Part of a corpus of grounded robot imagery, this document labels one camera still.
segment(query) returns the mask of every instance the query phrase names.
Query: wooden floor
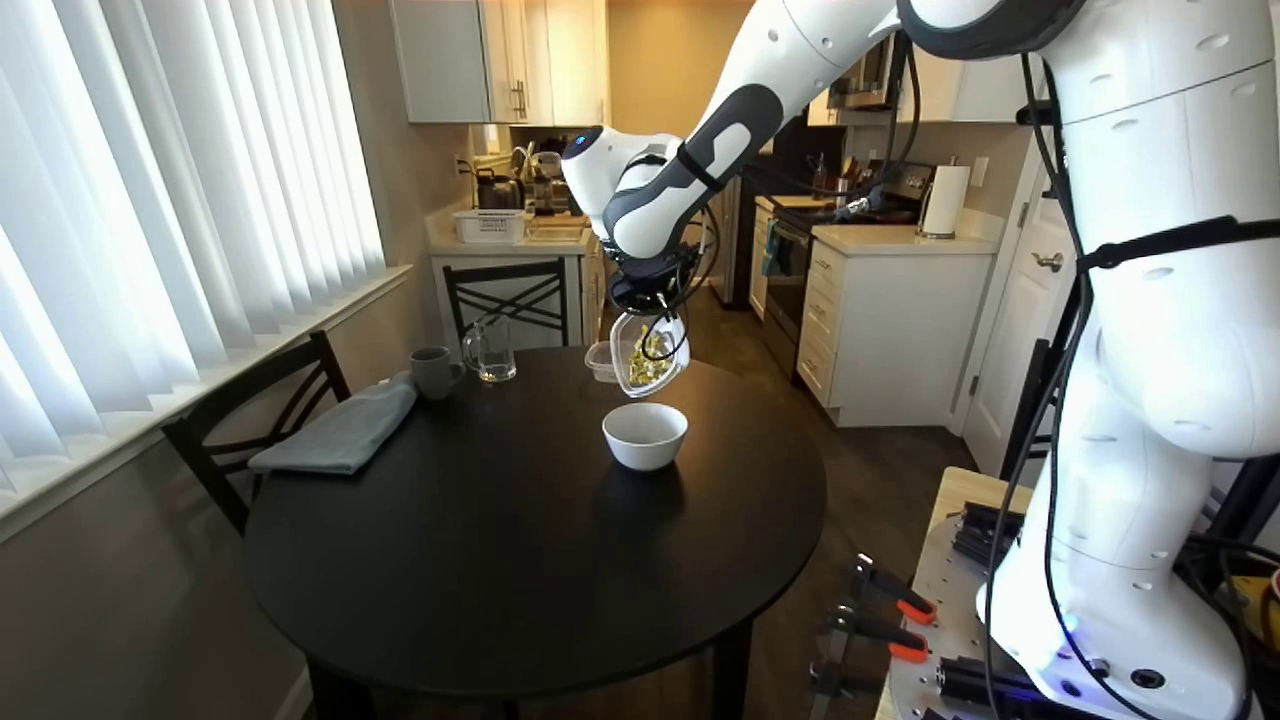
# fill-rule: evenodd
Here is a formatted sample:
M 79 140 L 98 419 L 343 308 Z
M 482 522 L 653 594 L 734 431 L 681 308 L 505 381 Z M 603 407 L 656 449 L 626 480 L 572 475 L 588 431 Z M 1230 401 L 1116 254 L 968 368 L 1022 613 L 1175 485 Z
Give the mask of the wooden floor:
M 855 552 L 865 552 L 908 578 L 915 568 L 942 469 L 974 468 L 964 443 L 942 428 L 836 429 L 803 387 L 792 386 L 765 351 L 751 311 L 721 309 L 710 290 L 690 305 L 690 342 L 698 360 L 739 374 L 776 397 L 813 436 L 827 465 L 827 519 L 809 565 L 778 602 L 755 621 L 746 717 L 801 720 L 809 662 L 818 655 L 822 619 L 846 587 Z M 612 316 L 605 318 L 608 332 Z M 892 618 L 892 603 L 883 601 Z M 709 653 L 599 691 L 521 703 L 525 719 L 707 717 Z M 854 643 L 851 674 L 874 691 L 842 702 L 829 717 L 870 720 L 888 665 L 883 648 Z M 390 720 L 498 717 L 494 708 L 379 696 Z

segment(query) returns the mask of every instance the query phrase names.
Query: light switch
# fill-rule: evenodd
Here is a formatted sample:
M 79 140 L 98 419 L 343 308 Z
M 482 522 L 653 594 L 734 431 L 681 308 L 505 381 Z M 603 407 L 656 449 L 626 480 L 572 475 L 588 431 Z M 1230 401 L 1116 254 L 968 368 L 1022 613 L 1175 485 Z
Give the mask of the light switch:
M 974 158 L 973 159 L 973 172 L 969 173 L 969 184 L 973 187 L 982 187 L 982 183 L 987 181 L 987 164 L 991 158 Z

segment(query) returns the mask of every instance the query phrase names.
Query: black table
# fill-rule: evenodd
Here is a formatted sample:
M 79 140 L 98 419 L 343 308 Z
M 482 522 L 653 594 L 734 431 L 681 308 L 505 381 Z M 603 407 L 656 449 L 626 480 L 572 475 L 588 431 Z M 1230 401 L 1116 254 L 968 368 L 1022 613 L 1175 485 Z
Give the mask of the black table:
M 248 582 L 307 655 L 317 715 L 371 716 L 369 687 L 568 693 L 713 644 L 713 715 L 741 717 L 751 621 L 822 532 L 813 442 L 694 363 L 653 397 L 689 416 L 675 466 L 635 474 L 600 432 L 627 397 L 591 378 L 582 348 L 521 352 L 517 368 L 419 402 L 353 478 L 264 483 Z

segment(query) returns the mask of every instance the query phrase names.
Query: glass pitcher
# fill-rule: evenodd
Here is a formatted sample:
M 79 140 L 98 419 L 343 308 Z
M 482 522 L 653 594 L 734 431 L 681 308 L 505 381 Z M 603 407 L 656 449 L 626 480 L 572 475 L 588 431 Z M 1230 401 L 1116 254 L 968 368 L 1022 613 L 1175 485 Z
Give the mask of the glass pitcher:
M 486 383 L 516 377 L 516 352 L 511 346 L 511 319 L 489 314 L 471 323 L 462 338 L 462 360 Z

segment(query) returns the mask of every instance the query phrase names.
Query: microwave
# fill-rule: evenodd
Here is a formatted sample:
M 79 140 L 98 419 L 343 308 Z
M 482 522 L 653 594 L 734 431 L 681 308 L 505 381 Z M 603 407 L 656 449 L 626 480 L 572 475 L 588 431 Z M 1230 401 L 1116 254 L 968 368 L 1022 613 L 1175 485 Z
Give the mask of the microwave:
M 899 83 L 892 78 L 902 77 L 901 65 L 906 61 L 902 53 L 895 55 L 892 33 L 876 44 L 854 67 L 831 83 L 827 105 L 841 110 L 892 110 L 897 105 Z

